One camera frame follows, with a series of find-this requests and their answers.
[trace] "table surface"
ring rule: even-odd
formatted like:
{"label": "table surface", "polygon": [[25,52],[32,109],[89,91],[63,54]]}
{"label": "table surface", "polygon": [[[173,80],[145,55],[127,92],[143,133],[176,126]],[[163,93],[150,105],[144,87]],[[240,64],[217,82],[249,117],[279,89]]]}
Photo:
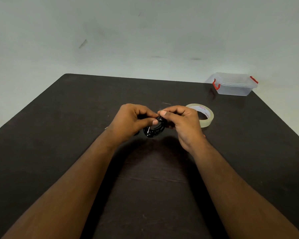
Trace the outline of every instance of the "table surface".
{"label": "table surface", "polygon": [[[211,84],[66,74],[0,128],[0,237],[104,131],[120,105],[199,103],[204,129],[238,174],[299,229],[299,136],[254,92]],[[174,130],[142,132],[115,153],[82,238],[226,238]]]}

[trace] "white wall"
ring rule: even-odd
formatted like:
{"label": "white wall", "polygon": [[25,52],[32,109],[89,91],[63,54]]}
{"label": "white wall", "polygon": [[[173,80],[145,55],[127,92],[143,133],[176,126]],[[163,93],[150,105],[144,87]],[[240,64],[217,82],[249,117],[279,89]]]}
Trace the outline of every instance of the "white wall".
{"label": "white wall", "polygon": [[214,72],[253,75],[299,135],[299,0],[0,0],[0,126],[64,73]]}

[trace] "clear adhesive tape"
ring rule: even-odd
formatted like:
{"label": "clear adhesive tape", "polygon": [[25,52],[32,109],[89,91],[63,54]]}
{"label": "clear adhesive tape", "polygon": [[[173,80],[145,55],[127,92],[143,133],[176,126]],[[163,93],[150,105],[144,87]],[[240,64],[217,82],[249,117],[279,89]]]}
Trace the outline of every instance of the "clear adhesive tape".
{"label": "clear adhesive tape", "polygon": [[207,120],[199,120],[200,127],[207,127],[211,124],[212,120],[214,119],[214,113],[208,107],[201,105],[201,104],[188,104],[187,107],[195,109],[198,112],[203,113]]}

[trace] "plastic storage box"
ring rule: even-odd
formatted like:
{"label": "plastic storage box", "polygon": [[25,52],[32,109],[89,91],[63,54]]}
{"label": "plastic storage box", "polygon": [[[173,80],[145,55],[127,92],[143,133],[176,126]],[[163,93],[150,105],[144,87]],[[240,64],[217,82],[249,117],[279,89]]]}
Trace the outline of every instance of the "plastic storage box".
{"label": "plastic storage box", "polygon": [[258,86],[258,81],[246,74],[217,72],[208,80],[213,82],[217,92],[222,95],[247,96],[253,88]]}

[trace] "container lid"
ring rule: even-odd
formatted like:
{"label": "container lid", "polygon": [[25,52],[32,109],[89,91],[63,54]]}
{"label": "container lid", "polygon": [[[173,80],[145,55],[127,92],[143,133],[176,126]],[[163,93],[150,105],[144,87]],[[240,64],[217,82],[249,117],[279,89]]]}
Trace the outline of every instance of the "container lid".
{"label": "container lid", "polygon": [[216,82],[223,86],[255,88],[258,84],[247,74],[215,73]]}

